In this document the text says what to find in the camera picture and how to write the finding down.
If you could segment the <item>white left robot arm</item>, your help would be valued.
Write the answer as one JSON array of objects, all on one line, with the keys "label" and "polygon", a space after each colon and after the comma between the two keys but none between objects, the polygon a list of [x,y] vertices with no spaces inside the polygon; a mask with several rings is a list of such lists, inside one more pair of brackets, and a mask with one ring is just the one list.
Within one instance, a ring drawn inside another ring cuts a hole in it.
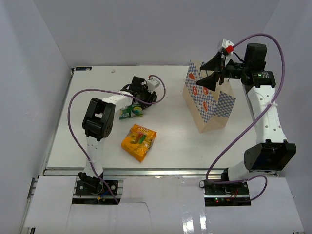
[{"label": "white left robot arm", "polygon": [[134,76],[130,84],[125,85],[119,92],[111,92],[108,98],[92,98],[82,121],[86,136],[87,149],[80,143],[78,146],[86,155],[86,165],[78,174],[81,183],[94,195],[110,188],[103,188],[102,154],[105,139],[112,131],[114,116],[118,111],[128,110],[136,104],[146,109],[157,102],[156,88],[162,81],[155,76],[147,80]]}]

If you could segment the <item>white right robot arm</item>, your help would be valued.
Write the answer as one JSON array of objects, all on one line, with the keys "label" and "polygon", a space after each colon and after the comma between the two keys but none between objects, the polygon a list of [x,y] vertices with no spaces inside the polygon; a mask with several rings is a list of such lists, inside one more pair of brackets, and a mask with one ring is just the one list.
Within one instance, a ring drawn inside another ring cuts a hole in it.
[{"label": "white right robot arm", "polygon": [[243,160],[221,174],[220,188],[228,195],[237,190],[238,182],[282,171],[296,154],[296,145],[288,142],[280,124],[275,78],[273,72],[265,70],[266,53],[266,45],[249,43],[244,59],[234,62],[234,44],[225,39],[217,54],[200,67],[211,74],[196,84],[211,91],[226,78],[241,81],[256,131],[256,144],[245,151]]}]

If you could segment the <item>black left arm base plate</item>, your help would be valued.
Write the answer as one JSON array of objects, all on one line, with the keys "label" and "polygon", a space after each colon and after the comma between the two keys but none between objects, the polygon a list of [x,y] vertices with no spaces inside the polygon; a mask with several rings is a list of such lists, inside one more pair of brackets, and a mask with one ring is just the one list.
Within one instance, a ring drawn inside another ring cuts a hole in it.
[{"label": "black left arm base plate", "polygon": [[76,182],[72,204],[117,205],[108,188],[102,182],[99,182],[95,189],[80,180]]}]

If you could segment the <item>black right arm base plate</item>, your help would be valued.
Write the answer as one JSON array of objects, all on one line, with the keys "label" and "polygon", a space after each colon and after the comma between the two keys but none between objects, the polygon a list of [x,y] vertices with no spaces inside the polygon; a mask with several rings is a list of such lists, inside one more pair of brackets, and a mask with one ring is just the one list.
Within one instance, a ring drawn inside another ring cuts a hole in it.
[{"label": "black right arm base plate", "polygon": [[206,207],[251,206],[248,184],[211,184],[201,180]]}]

